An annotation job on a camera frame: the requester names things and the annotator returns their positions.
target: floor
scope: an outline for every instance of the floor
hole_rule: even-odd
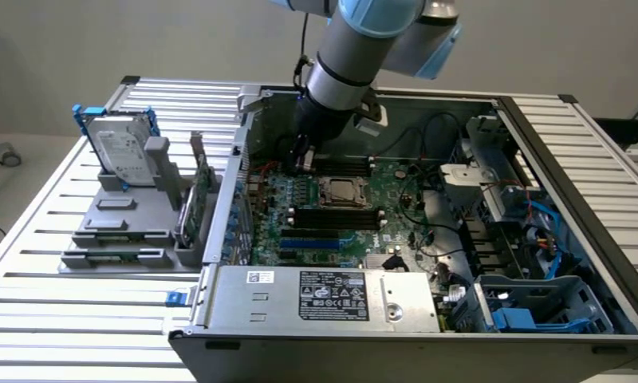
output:
[[[0,165],[0,226],[9,230],[78,137],[0,134],[22,158],[16,168]]]

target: aluminum workbench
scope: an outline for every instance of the aluminum workbench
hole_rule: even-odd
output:
[[[208,162],[221,173],[240,126],[240,87],[141,78],[118,87],[106,108],[153,107],[182,174],[194,171],[188,140],[201,131]],[[638,270],[636,165],[577,104],[557,96],[510,96]],[[189,308],[168,309],[164,301],[168,292],[197,283],[198,274],[57,272],[97,193],[98,170],[81,138],[0,245],[0,381],[193,381],[165,336]],[[638,371],[589,380],[612,381],[638,382]]]

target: gray wall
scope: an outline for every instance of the gray wall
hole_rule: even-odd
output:
[[[638,0],[457,2],[441,78],[382,73],[380,85],[573,93],[593,114],[629,114]],[[76,135],[70,105],[102,104],[125,74],[289,82],[301,24],[265,0],[0,0],[0,132]],[[312,52],[324,26],[310,20]]]

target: power supply label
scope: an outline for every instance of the power supply label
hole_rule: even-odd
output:
[[[305,321],[368,321],[364,273],[301,271],[298,315]]]

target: green circuit board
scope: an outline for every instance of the green circuit board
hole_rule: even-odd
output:
[[[393,251],[397,245],[406,247],[409,245],[409,233],[414,231],[416,235],[420,235],[421,230],[424,230],[404,217],[398,207],[400,192],[410,176],[406,175],[404,179],[398,179],[394,174],[398,172],[401,178],[402,172],[406,174],[408,168],[408,164],[401,164],[397,161],[377,161],[370,176],[352,178],[364,185],[364,204],[361,207],[353,208],[378,208],[378,210],[382,210],[385,212],[382,219],[388,223],[385,223],[381,229],[338,230],[338,250],[293,248],[297,257],[292,261],[280,257],[282,251],[288,250],[280,246],[282,230],[293,229],[288,222],[288,209],[290,207],[330,208],[322,206],[321,195],[321,183],[330,176],[288,176],[280,168],[268,169],[265,179],[257,179],[257,182],[265,184],[261,188],[261,194],[250,198],[256,202],[256,234],[250,263],[268,266],[301,264],[328,267],[358,267],[368,254],[385,255]],[[425,211],[416,207],[418,191],[418,184],[409,182],[404,195],[405,198],[412,198],[412,204],[406,212],[410,218],[425,221]]]

